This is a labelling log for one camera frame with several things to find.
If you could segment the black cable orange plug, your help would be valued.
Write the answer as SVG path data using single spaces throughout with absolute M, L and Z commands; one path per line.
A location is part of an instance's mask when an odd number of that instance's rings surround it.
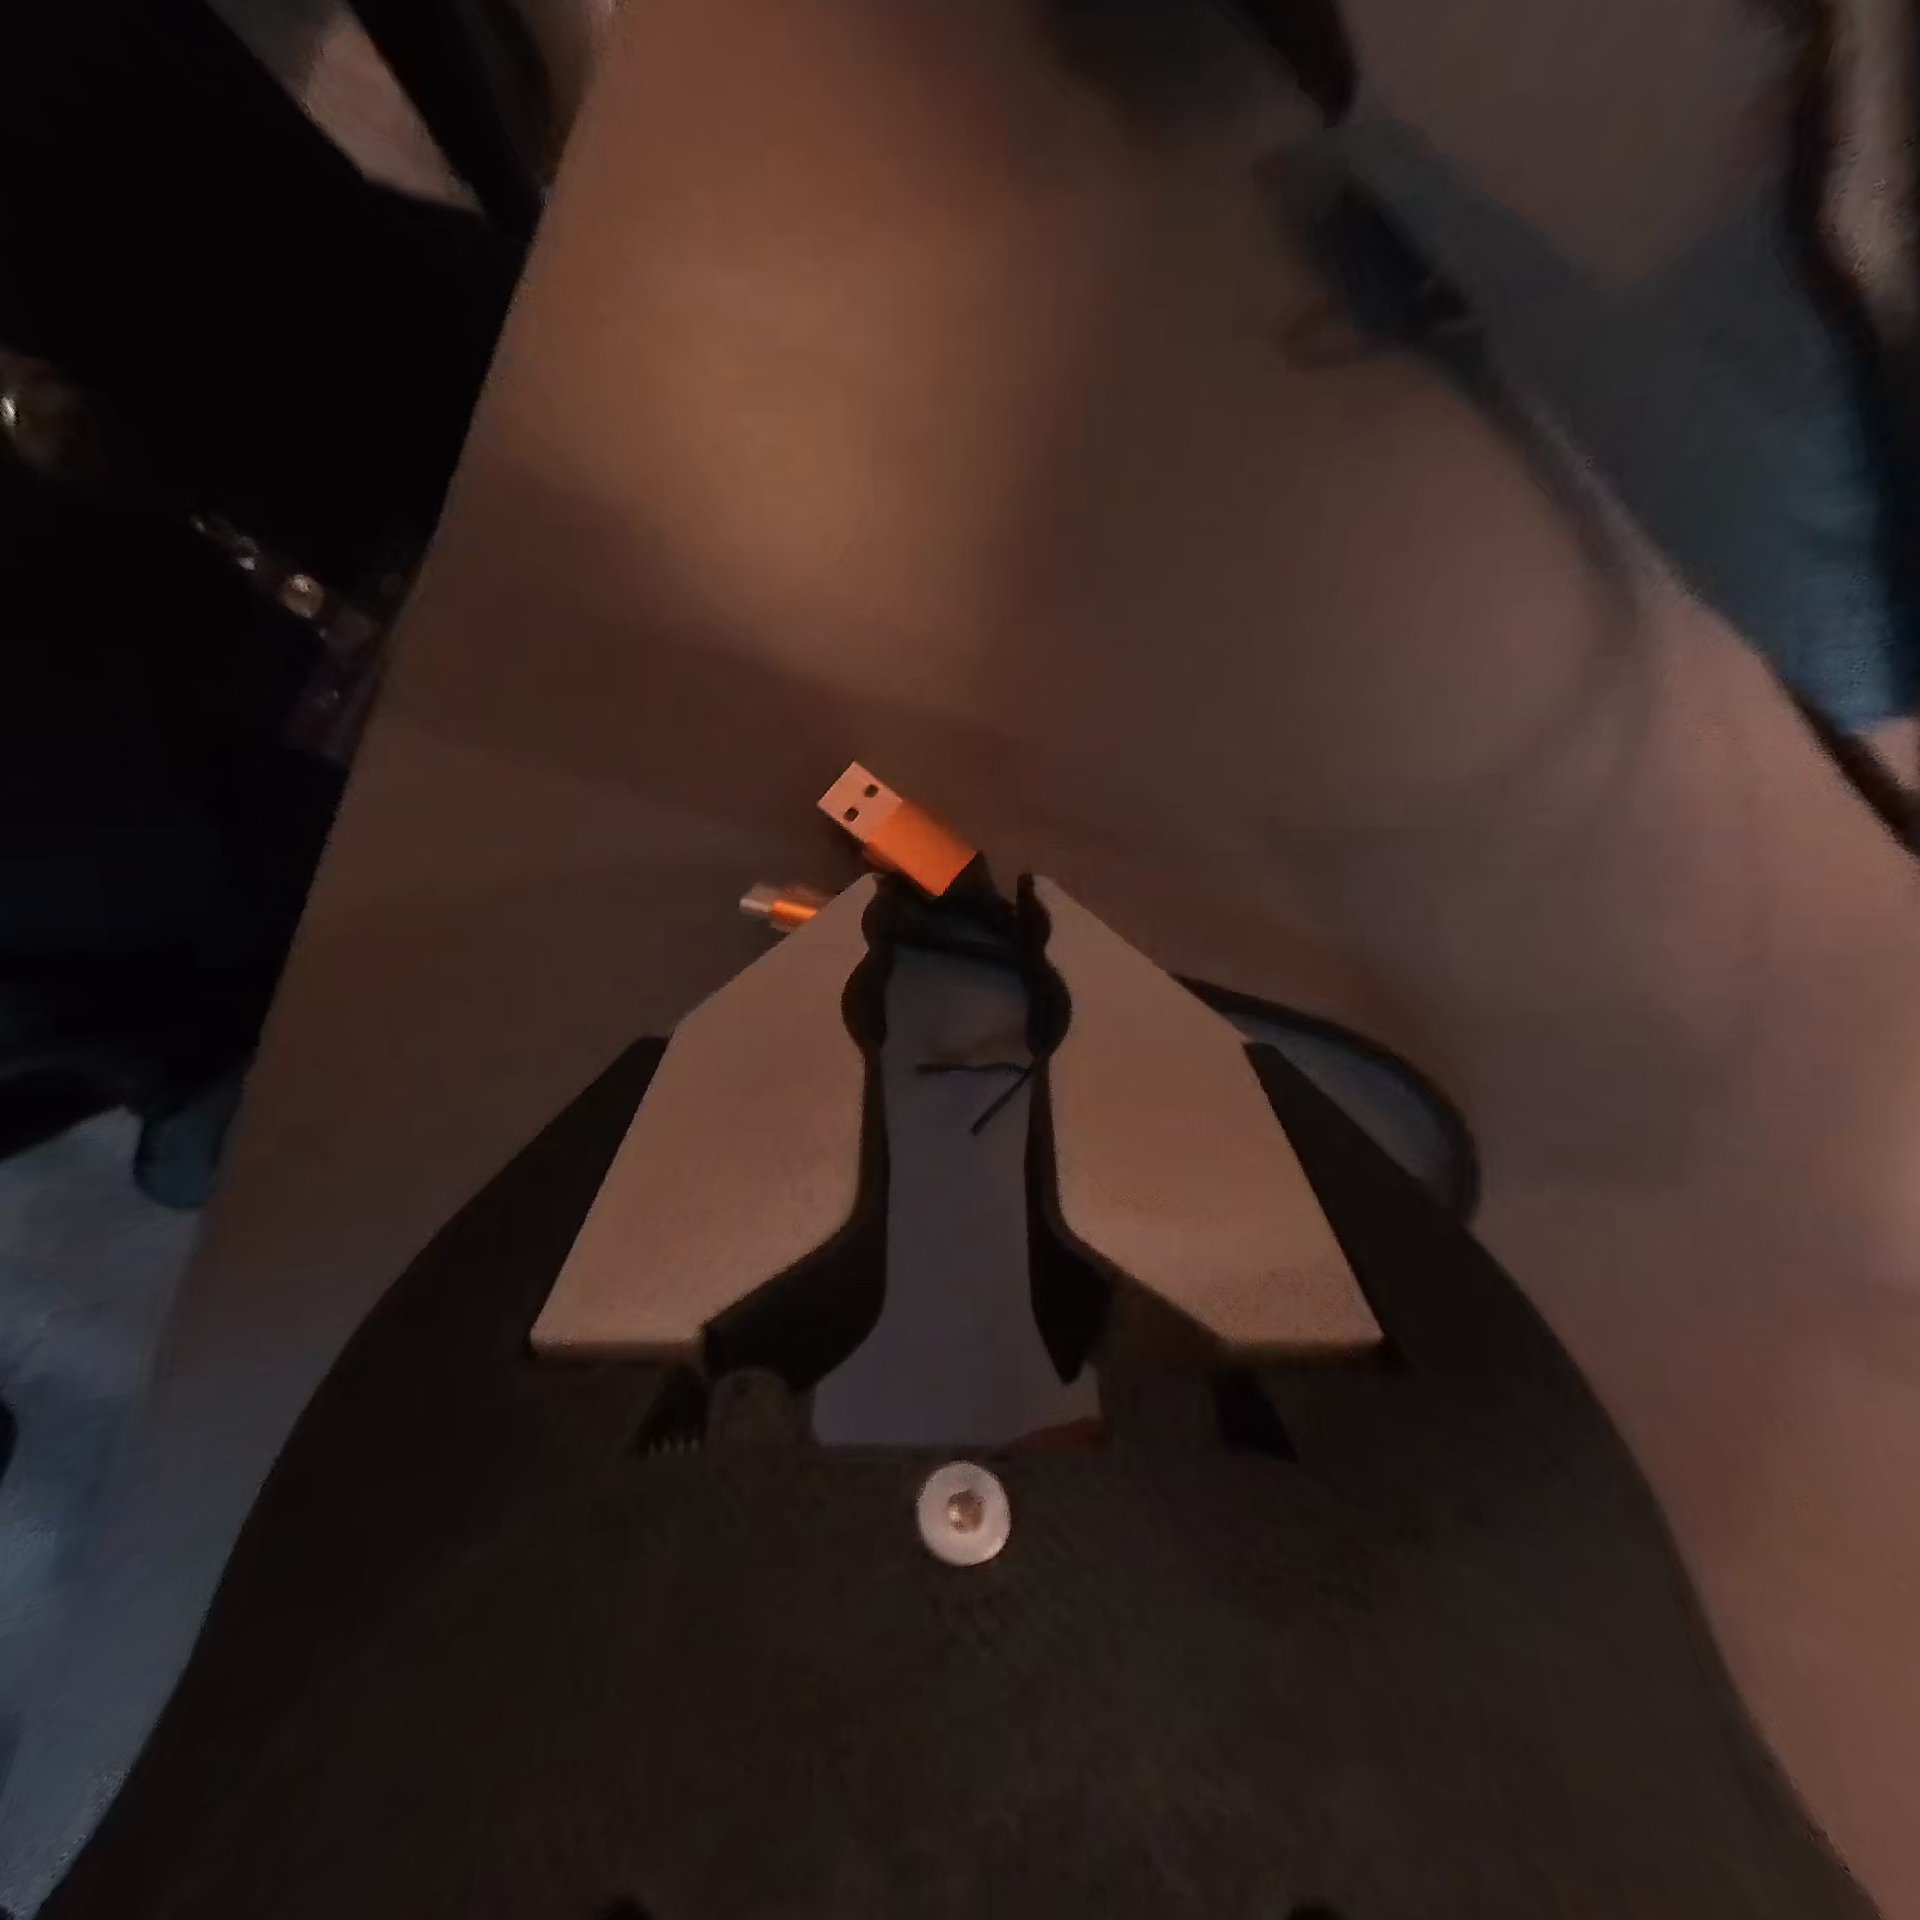
M 817 810 L 879 878 L 895 947 L 936 953 L 1003 975 L 1025 974 L 1015 901 L 999 886 L 988 856 L 935 814 L 857 760 L 824 787 Z M 1425 1065 L 1316 1006 L 1181 971 L 1172 981 L 1225 1016 L 1246 1041 L 1275 1048 L 1453 1218 L 1473 1215 L 1481 1154 L 1459 1101 Z

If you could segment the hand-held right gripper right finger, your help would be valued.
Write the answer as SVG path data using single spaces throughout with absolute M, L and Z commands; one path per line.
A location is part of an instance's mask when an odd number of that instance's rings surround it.
M 1345 1361 L 1384 1333 L 1248 1041 L 1041 875 L 1016 883 L 1029 1296 L 1062 1379 L 1145 1307 L 1175 1359 Z

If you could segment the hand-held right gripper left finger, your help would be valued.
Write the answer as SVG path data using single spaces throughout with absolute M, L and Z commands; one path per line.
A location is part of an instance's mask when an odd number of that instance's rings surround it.
M 641 1359 L 812 1389 L 884 1302 L 877 878 L 687 1013 L 533 1322 L 545 1359 Z

